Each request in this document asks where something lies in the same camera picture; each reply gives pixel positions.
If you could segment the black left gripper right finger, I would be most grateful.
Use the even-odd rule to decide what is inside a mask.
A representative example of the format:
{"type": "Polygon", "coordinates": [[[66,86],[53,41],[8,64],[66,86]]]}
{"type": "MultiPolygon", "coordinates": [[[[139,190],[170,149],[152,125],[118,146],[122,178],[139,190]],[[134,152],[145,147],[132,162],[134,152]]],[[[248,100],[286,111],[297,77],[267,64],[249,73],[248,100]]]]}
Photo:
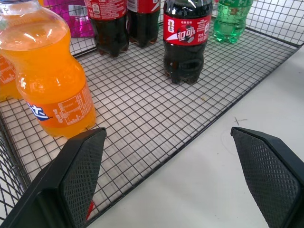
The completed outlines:
{"type": "Polygon", "coordinates": [[[304,163],[279,138],[232,127],[248,189],[270,228],[304,226],[304,163]]]}

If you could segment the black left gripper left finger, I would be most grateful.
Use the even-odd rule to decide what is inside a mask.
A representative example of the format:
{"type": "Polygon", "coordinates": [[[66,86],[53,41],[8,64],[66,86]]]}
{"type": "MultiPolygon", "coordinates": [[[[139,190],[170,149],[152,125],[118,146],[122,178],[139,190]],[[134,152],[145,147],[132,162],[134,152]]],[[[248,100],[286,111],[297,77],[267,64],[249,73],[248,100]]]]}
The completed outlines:
{"type": "Polygon", "coordinates": [[[31,182],[1,227],[85,227],[105,139],[105,128],[68,139],[57,157],[31,182]]]}

